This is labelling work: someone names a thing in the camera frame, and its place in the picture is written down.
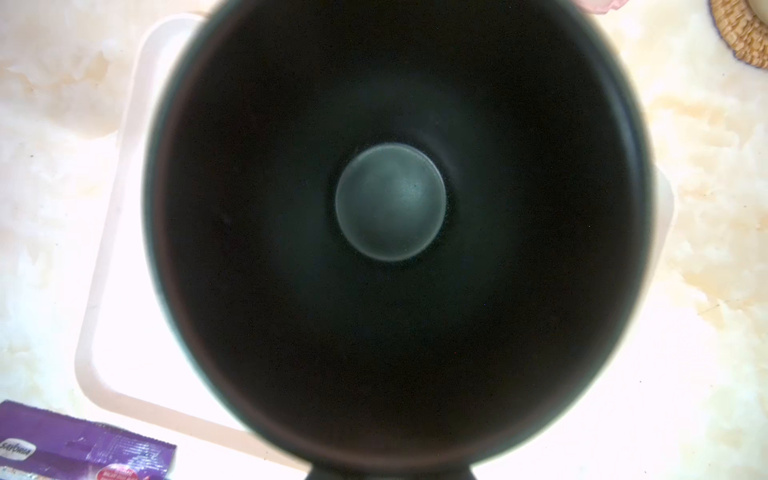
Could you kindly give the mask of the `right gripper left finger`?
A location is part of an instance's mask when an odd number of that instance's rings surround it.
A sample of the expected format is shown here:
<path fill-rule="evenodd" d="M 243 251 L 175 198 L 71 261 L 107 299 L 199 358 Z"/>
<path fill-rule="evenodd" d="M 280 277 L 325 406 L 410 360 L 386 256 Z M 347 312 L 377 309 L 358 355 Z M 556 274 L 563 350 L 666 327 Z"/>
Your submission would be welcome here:
<path fill-rule="evenodd" d="M 313 466 L 308 472 L 306 480 L 354 480 L 354 475 L 320 466 Z"/>

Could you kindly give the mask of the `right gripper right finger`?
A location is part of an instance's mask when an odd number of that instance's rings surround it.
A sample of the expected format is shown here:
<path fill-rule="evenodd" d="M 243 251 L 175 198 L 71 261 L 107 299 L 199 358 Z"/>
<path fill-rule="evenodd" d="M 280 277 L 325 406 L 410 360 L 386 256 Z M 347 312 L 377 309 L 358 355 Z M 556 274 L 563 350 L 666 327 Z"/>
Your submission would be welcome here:
<path fill-rule="evenodd" d="M 469 466 L 461 466 L 446 471 L 439 471 L 428 476 L 429 480 L 476 480 Z"/>

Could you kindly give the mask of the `pink flower coaster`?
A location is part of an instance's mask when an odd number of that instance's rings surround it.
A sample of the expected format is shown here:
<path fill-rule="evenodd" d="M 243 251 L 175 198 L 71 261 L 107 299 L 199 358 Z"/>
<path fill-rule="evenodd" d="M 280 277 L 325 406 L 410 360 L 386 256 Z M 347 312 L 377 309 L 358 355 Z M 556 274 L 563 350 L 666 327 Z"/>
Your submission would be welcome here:
<path fill-rule="evenodd" d="M 586 13 L 605 15 L 622 8 L 628 0 L 574 0 L 574 3 Z"/>

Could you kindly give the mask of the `rattan woven round coaster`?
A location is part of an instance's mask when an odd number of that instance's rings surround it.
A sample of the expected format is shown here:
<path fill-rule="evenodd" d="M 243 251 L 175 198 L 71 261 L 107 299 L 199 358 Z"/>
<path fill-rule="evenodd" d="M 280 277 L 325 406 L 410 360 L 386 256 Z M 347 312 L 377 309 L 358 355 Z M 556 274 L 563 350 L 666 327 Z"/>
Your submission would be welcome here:
<path fill-rule="evenodd" d="M 749 66 L 767 69 L 767 23 L 747 0 L 709 0 L 715 28 L 733 56 Z"/>

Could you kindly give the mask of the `white mug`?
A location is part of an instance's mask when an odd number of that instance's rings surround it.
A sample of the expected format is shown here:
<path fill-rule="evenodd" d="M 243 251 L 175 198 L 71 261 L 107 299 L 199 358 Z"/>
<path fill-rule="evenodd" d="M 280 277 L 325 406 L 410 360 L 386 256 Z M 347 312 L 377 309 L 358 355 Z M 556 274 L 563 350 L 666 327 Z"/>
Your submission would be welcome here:
<path fill-rule="evenodd" d="M 748 0 L 748 4 L 763 23 L 768 23 L 768 0 Z"/>

